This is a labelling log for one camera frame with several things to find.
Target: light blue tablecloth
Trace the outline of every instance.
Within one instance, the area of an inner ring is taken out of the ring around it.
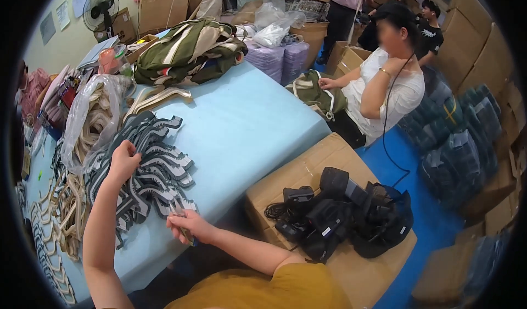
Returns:
[[[144,86],[137,88],[136,94]],[[201,215],[218,221],[245,190],[273,169],[313,146],[330,130],[326,122],[287,90],[247,62],[220,79],[191,90],[194,102],[175,99],[155,109],[158,118],[177,115],[183,126],[166,142],[194,160],[195,185],[185,190]],[[48,136],[45,157],[32,160],[26,196],[47,193],[55,142]],[[43,171],[40,181],[37,180]],[[126,292],[147,286],[186,247],[172,238],[165,221],[151,211],[147,220],[124,233],[125,245],[115,252],[115,271]],[[62,261],[78,302],[89,298],[82,264]]]

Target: olive green backpack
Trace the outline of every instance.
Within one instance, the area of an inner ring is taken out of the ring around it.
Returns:
[[[321,89],[318,85],[320,78],[333,79],[333,76],[311,69],[288,84],[286,89],[315,110],[326,121],[334,120],[333,115],[345,109],[348,100],[340,88]]]
[[[228,23],[207,18],[175,25],[137,61],[135,81],[148,85],[197,85],[221,77],[247,54]]]

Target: fan stand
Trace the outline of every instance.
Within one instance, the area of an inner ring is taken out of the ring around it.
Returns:
[[[113,38],[114,34],[113,34],[113,26],[112,26],[112,17],[110,16],[110,13],[108,12],[108,10],[105,10],[103,14],[104,14],[104,27],[106,28],[106,35],[108,36],[108,39]]]

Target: white blouse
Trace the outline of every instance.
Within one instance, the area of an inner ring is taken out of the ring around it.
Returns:
[[[357,124],[360,132],[366,136],[365,146],[369,146],[377,138],[381,137],[386,118],[386,98],[380,107],[380,119],[367,119],[360,114],[360,99],[366,88],[366,84],[372,80],[384,63],[388,60],[388,53],[381,48],[376,49],[360,65],[360,78],[350,81],[342,88],[343,94],[348,99],[346,113]],[[422,72],[412,72],[409,76],[399,76],[395,81],[388,102],[388,120],[386,131],[391,129],[399,120],[421,103],[425,93],[425,80]]]

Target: blue floor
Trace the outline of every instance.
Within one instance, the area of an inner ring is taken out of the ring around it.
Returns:
[[[325,66],[315,64],[314,69],[324,72]],[[399,127],[386,133],[385,142],[390,157],[399,166],[411,171],[396,188],[401,193],[408,190],[412,197],[413,230],[417,235],[417,244],[403,269],[374,309],[403,309],[411,305],[412,289],[430,253],[453,245],[456,233],[463,229],[464,221],[455,213],[442,209],[439,202],[428,192],[417,174],[417,150]],[[386,156],[383,141],[380,139],[366,150],[358,149],[357,153],[382,184],[391,186],[404,174]]]

